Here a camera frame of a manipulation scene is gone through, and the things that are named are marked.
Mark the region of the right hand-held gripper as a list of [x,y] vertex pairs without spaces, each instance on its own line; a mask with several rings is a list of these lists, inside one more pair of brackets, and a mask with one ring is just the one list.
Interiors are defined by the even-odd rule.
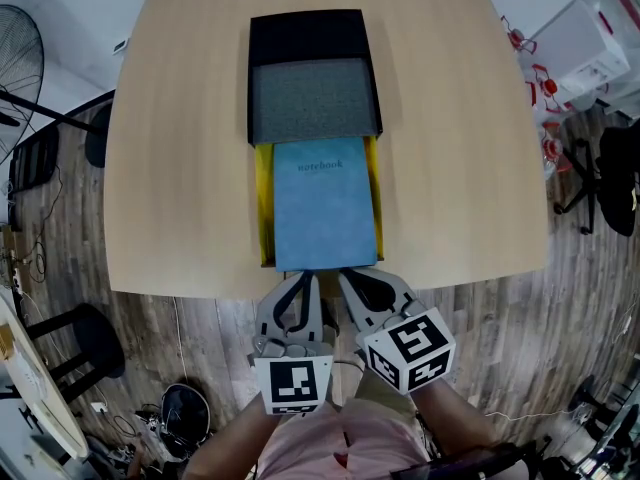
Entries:
[[[407,395],[451,370],[452,333],[438,309],[426,308],[402,278],[343,268],[338,280],[366,365],[398,393]],[[385,320],[386,310],[396,315]]]

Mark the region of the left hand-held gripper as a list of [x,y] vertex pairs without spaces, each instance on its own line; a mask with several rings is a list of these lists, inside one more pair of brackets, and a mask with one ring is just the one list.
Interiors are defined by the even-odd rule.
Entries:
[[[286,329],[281,317],[303,287],[304,326]],[[324,337],[320,285],[312,271],[278,284],[258,304],[253,365],[265,412],[298,415],[326,400],[334,350]]]

